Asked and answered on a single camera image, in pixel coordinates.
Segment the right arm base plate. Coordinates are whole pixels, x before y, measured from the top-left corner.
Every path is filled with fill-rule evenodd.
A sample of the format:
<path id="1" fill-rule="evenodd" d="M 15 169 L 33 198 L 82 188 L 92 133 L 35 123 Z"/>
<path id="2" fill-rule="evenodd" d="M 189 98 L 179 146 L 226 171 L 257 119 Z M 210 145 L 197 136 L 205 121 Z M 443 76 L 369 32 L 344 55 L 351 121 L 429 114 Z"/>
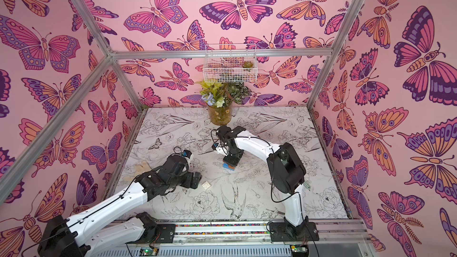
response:
<path id="1" fill-rule="evenodd" d="M 272 242 L 319 241 L 318 230 L 314 222 L 304 221 L 295 227 L 288 222 L 268 222 L 267 231 Z"/>

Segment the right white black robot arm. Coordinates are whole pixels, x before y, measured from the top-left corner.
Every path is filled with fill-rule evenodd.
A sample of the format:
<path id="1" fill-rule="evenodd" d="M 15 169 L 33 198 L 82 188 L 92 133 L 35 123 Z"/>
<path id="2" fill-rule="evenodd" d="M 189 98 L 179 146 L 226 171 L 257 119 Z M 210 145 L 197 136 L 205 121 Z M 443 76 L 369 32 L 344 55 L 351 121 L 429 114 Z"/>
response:
<path id="1" fill-rule="evenodd" d="M 276 188 L 285 195 L 275 203 L 282 203 L 285 209 L 285 223 L 293 230 L 302 230 L 307 222 L 307 215 L 302 204 L 302 192 L 306 169 L 295 148 L 284 143 L 268 142 L 238 126 L 230 128 L 220 126 L 216 131 L 218 142 L 213 143 L 213 151 L 224 156 L 224 163 L 235 168 L 245 152 L 264 161 L 271 177 L 271 188 Z"/>

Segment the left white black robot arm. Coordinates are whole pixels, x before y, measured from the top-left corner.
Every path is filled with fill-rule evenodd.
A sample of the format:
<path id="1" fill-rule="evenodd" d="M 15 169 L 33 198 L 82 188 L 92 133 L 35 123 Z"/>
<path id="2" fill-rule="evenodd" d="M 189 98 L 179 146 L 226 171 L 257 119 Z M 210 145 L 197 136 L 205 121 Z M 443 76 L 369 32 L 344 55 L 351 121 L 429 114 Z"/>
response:
<path id="1" fill-rule="evenodd" d="M 123 243 L 152 243 L 159 239 L 158 224 L 148 213 L 111 223 L 125 213 L 178 186 L 197 189 L 202 175 L 189 170 L 189 157 L 171 154 L 165 163 L 137 175 L 123 190 L 69 218 L 54 217 L 38 243 L 41 257 L 95 257 Z"/>

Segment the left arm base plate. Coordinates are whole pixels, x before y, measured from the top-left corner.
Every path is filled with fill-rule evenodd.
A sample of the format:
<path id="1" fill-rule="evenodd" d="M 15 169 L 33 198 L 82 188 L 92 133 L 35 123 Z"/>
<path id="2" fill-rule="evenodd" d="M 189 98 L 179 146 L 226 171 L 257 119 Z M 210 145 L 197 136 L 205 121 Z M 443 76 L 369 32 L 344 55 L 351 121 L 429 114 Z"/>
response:
<path id="1" fill-rule="evenodd" d="M 133 244 L 153 244 L 153 243 L 172 243 L 175 237 L 176 225 L 175 224 L 159 224 L 146 229 L 143 235 L 132 242 L 128 242 L 129 245 Z"/>

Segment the white lego brick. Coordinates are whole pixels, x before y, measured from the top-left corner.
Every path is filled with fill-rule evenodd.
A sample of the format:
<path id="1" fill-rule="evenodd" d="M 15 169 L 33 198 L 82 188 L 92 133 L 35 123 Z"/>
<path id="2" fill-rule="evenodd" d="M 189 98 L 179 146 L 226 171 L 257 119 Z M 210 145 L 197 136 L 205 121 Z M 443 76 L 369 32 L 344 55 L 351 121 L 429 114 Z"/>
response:
<path id="1" fill-rule="evenodd" d="M 202 184 L 202 187 L 205 189 L 205 190 L 208 190 L 210 187 L 211 187 L 211 184 L 209 182 L 204 182 Z"/>

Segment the blue lego brick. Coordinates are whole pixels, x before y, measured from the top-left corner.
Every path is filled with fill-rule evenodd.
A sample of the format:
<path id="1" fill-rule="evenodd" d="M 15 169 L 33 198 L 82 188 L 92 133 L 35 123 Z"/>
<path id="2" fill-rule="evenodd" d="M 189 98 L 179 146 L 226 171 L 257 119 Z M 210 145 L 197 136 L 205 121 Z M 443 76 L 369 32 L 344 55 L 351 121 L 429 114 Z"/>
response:
<path id="1" fill-rule="evenodd" d="M 223 167 L 226 168 L 226 169 L 228 169 L 228 170 L 234 171 L 234 167 L 231 166 L 231 165 L 228 165 L 228 164 L 226 164 L 226 163 L 223 164 Z"/>

